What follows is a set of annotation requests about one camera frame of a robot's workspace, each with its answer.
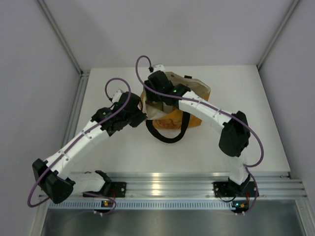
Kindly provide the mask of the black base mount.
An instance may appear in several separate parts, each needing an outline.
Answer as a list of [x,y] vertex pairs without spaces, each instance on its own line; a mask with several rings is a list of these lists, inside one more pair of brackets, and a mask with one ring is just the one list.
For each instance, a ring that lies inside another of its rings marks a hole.
[[83,197],[105,196],[109,198],[124,198],[126,195],[126,182],[107,182],[97,192],[89,191],[83,193]]
[[214,194],[218,198],[233,198],[237,196],[235,190],[227,181],[216,181],[213,183],[213,188]]

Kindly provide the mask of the tan canvas tote bag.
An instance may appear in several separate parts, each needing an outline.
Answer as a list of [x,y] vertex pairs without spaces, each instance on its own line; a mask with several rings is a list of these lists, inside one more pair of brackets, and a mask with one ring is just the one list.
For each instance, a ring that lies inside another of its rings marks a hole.
[[173,106],[171,113],[165,113],[153,107],[155,102],[149,102],[145,91],[141,94],[147,114],[146,127],[152,136],[161,142],[173,144],[180,141],[188,128],[197,127],[202,123],[203,116],[198,114],[197,108],[201,102],[207,102],[211,89],[208,85],[189,76],[180,76],[174,72],[164,72],[173,85],[180,84],[179,96],[152,92],[178,99],[178,106]]

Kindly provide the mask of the left aluminium frame post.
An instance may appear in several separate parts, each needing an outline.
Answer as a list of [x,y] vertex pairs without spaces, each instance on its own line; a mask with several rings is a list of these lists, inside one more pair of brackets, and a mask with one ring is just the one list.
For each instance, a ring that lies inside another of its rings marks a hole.
[[45,19],[47,20],[49,26],[51,27],[52,31],[54,32],[57,40],[59,41],[61,47],[63,48],[64,52],[66,53],[67,57],[69,58],[72,66],[74,67],[75,71],[78,73],[79,76],[82,76],[83,70],[81,69],[77,59],[75,58],[62,30],[60,29],[55,17],[53,16],[51,10],[49,9],[46,1],[44,0],[35,0],[36,4],[38,5],[39,9],[41,10],[42,14],[44,15]]

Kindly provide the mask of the aluminium frame post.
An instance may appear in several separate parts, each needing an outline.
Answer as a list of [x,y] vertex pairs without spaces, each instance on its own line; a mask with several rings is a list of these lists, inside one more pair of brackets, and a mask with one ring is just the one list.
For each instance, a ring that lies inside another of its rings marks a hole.
[[64,52],[66,53],[67,57],[69,58],[72,66],[74,67],[75,71],[78,73],[79,76],[82,76],[83,70],[81,69],[77,59],[75,58],[62,30],[60,29],[55,17],[53,16],[51,10],[49,9],[46,1],[44,0],[35,0],[36,4],[38,5],[39,9],[41,10],[42,14],[44,15],[45,19],[47,20],[49,26],[51,27],[52,31],[54,32],[57,40],[59,41],[61,47],[63,48]]
[[265,50],[263,51],[262,56],[260,57],[257,65],[256,65],[258,71],[261,70],[264,63],[268,59],[273,48],[275,47],[275,45],[277,44],[281,35],[285,31],[285,28],[288,26],[291,18],[295,14],[295,12],[296,12],[297,8],[299,7],[299,5],[301,4],[301,2],[302,2],[302,0],[291,0],[290,1],[290,4],[289,4],[287,10],[285,11],[284,15],[281,17],[281,20],[277,24],[277,27],[276,27],[274,33],[272,34],[272,37],[270,38]]

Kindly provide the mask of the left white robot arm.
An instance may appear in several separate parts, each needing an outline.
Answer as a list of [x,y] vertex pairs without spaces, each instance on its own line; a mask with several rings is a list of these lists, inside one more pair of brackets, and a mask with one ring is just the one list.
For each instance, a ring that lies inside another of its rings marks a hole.
[[137,127],[147,116],[142,112],[141,98],[118,90],[110,108],[100,108],[86,126],[68,144],[45,160],[37,159],[32,169],[37,185],[55,204],[72,194],[94,194],[102,197],[111,191],[112,180],[101,170],[73,173],[73,168],[98,144],[125,126]]

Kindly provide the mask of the aluminium mounting rail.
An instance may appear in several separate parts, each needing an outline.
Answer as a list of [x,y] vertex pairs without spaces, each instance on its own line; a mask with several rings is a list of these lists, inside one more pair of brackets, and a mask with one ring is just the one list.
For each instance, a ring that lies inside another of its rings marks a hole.
[[[213,183],[227,181],[226,173],[107,173],[112,182],[126,182],[125,198],[216,199]],[[253,176],[236,198],[303,199],[307,196],[301,180],[288,175]]]

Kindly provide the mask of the green pump bottle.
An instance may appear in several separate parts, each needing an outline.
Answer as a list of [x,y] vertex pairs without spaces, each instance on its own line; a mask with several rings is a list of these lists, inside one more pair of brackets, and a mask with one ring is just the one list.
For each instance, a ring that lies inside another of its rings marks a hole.
[[163,102],[156,102],[153,104],[153,107],[155,107],[156,109],[163,111]]

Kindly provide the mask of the right aluminium frame post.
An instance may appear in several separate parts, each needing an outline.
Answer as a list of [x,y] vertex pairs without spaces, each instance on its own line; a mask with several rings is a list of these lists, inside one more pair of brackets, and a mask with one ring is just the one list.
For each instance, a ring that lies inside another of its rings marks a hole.
[[290,1],[290,4],[289,4],[287,10],[285,11],[284,15],[281,17],[281,20],[277,24],[277,27],[276,27],[274,33],[272,34],[272,37],[270,38],[265,50],[263,51],[262,56],[260,57],[257,65],[256,65],[258,71],[261,70],[264,63],[268,59],[273,48],[275,47],[275,45],[277,44],[281,35],[285,31],[285,28],[288,26],[291,18],[295,14],[295,12],[296,12],[297,8],[299,7],[299,5],[301,4],[301,2],[302,2],[302,0],[291,0]]

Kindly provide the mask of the white bottle black cap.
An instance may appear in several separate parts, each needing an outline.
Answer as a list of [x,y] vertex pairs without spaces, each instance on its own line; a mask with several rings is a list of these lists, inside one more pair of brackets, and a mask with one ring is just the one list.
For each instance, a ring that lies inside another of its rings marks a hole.
[[174,110],[174,107],[173,106],[169,106],[169,105],[166,105],[166,104],[164,104],[163,105],[163,111],[165,112],[165,113],[171,113],[172,111]]

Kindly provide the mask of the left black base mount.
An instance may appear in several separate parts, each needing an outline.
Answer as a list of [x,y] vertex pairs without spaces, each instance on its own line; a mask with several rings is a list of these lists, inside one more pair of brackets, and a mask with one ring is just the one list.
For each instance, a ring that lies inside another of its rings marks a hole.
[[126,195],[126,182],[107,182],[97,192],[89,191],[83,193],[83,197],[105,196],[109,198],[124,198]]

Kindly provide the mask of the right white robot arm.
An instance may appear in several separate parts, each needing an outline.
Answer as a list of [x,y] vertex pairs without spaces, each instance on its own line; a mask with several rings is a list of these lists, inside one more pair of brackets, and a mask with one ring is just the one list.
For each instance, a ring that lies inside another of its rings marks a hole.
[[151,74],[144,82],[146,98],[149,102],[162,102],[183,112],[183,115],[193,115],[209,124],[220,134],[219,148],[230,157],[230,175],[227,189],[234,195],[246,191],[250,175],[244,167],[240,156],[248,146],[250,131],[247,129],[246,115],[238,111],[226,113],[198,96],[187,85],[174,85],[162,71]]

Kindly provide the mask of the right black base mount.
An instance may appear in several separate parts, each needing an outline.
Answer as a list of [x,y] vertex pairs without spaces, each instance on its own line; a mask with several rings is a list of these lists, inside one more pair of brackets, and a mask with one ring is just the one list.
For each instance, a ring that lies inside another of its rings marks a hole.
[[213,188],[214,194],[218,198],[233,198],[237,196],[235,190],[227,181],[216,181],[213,183]]

